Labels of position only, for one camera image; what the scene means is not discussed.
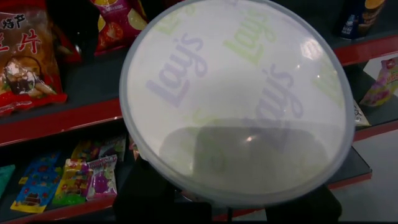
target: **candy package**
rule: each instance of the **candy package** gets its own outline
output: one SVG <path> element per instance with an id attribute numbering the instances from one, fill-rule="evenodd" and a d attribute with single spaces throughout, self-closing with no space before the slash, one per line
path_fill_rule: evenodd
<path id="1" fill-rule="evenodd" d="M 90 186 L 88 188 L 87 200 L 92 200 L 107 196 L 116 196 L 116 180 L 114 177 L 114 167 L 118 160 L 117 155 L 104 157 L 88 163 L 88 167 L 93 170 Z"/>
<path id="2" fill-rule="evenodd" d="M 361 108 L 354 100 L 354 114 L 355 114 L 355 125 L 356 126 L 370 126 L 368 119 L 366 119 L 365 115 Z"/>
<path id="3" fill-rule="evenodd" d="M 89 170 L 85 161 L 67 159 L 60 184 L 52 202 L 61 205 L 84 203 L 91 175 L 92 170 Z"/>
<path id="4" fill-rule="evenodd" d="M 90 0 L 99 9 L 96 55 L 130 46 L 147 22 L 128 0 Z"/>
<path id="5" fill-rule="evenodd" d="M 14 170 L 15 165 L 0 167 L 0 198 L 4 190 L 6 189 L 7 183 L 9 182 Z"/>
<path id="6" fill-rule="evenodd" d="M 69 41 L 58 26 L 53 25 L 51 30 L 57 60 L 61 63 L 81 62 L 80 49 Z"/>
<path id="7" fill-rule="evenodd" d="M 116 136 L 113 138 L 105 139 L 99 149 L 98 158 L 106 156 L 117 155 L 118 161 L 124 160 L 124 151 L 126 150 L 126 135 Z"/>
<path id="8" fill-rule="evenodd" d="M 45 1 L 1 1 L 0 21 L 0 116 L 65 102 Z"/>
<path id="9" fill-rule="evenodd" d="M 56 163 L 59 155 L 60 152 L 51 152 L 33 159 L 33 161 L 30 162 L 28 168 L 25 170 L 24 175 L 22 175 L 18 183 L 26 184 L 26 182 L 32 176 L 32 174 L 55 171 L 54 164 Z"/>
<path id="10" fill-rule="evenodd" d="M 12 203 L 11 209 L 29 213 L 44 212 L 54 196 L 59 181 L 60 174 L 55 170 L 34 172 Z"/>
<path id="11" fill-rule="evenodd" d="M 75 150 L 73 150 L 71 159 L 83 159 L 86 162 L 93 161 L 98 158 L 101 146 L 99 141 L 81 140 Z"/>
<path id="12" fill-rule="evenodd" d="M 359 102 L 365 106 L 380 106 L 387 102 L 398 87 L 398 57 L 381 61 L 376 82 Z"/>

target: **blue snack package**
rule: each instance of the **blue snack package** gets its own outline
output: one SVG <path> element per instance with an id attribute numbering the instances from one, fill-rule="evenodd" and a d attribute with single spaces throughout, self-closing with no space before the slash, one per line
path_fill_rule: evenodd
<path id="1" fill-rule="evenodd" d="M 12 210 L 42 213 L 51 201 L 60 182 L 61 175 L 55 170 L 34 172 L 11 205 Z"/>
<path id="2" fill-rule="evenodd" d="M 10 181 L 11 175 L 14 170 L 15 165 L 0 167 L 0 198 L 4 190 L 6 189 L 7 183 Z"/>
<path id="3" fill-rule="evenodd" d="M 48 154 L 44 154 L 43 156 L 35 158 L 30 164 L 29 167 L 25 170 L 24 175 L 19 180 L 18 184 L 26 184 L 29 177 L 33 173 L 40 172 L 53 172 L 54 164 L 56 163 L 58 157 L 60 156 L 60 152 L 51 152 Z"/>

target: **red snack bag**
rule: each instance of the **red snack bag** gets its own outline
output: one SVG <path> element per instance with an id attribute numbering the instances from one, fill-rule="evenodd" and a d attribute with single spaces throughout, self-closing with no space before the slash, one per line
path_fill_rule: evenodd
<path id="1" fill-rule="evenodd" d="M 0 1 L 0 21 L 0 116 L 65 102 L 45 1 Z"/>
<path id="2" fill-rule="evenodd" d="M 90 0 L 101 14 L 96 54 L 130 46 L 147 22 L 127 0 Z"/>
<path id="3" fill-rule="evenodd" d="M 129 2 L 132 8 L 136 10 L 145 21 L 148 22 L 147 14 L 145 13 L 141 0 L 130 0 Z"/>

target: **snack can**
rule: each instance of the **snack can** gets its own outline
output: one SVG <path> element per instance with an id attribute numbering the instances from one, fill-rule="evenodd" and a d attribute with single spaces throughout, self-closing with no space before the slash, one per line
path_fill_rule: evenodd
<path id="1" fill-rule="evenodd" d="M 346 39 L 358 39 L 368 34 L 386 0 L 346 0 L 336 24 L 336 34 Z"/>

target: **black stand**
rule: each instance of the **black stand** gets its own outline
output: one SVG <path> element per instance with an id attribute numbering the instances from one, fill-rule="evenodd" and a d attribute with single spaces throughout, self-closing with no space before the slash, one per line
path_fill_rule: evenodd
<path id="1" fill-rule="evenodd" d="M 116 221 L 211 222 L 209 203 L 174 203 L 174 190 L 170 182 L 139 157 L 113 203 Z M 341 205 L 327 187 L 321 186 L 296 200 L 267 207 L 266 213 L 268 223 L 337 223 Z"/>

